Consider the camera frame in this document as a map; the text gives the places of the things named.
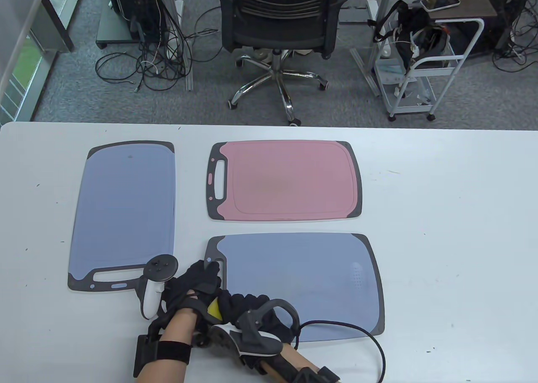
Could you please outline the person's left hand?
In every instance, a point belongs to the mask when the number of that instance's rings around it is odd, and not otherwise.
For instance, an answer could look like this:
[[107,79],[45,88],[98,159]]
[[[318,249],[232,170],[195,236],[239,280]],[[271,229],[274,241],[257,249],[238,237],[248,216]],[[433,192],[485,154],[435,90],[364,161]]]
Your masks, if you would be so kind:
[[208,307],[221,293],[220,265],[199,260],[184,274],[167,283],[163,293],[166,326],[161,341],[191,344],[193,336],[207,333],[214,325],[208,320]]

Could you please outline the person's right hand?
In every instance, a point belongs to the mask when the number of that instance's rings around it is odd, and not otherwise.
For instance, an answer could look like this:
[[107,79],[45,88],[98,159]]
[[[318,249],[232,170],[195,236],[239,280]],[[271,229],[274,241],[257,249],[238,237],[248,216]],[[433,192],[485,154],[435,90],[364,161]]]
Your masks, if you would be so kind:
[[210,328],[210,334],[260,375],[267,375],[264,364],[279,360],[284,346],[299,334],[298,312],[285,300],[224,290],[217,304],[222,321]]

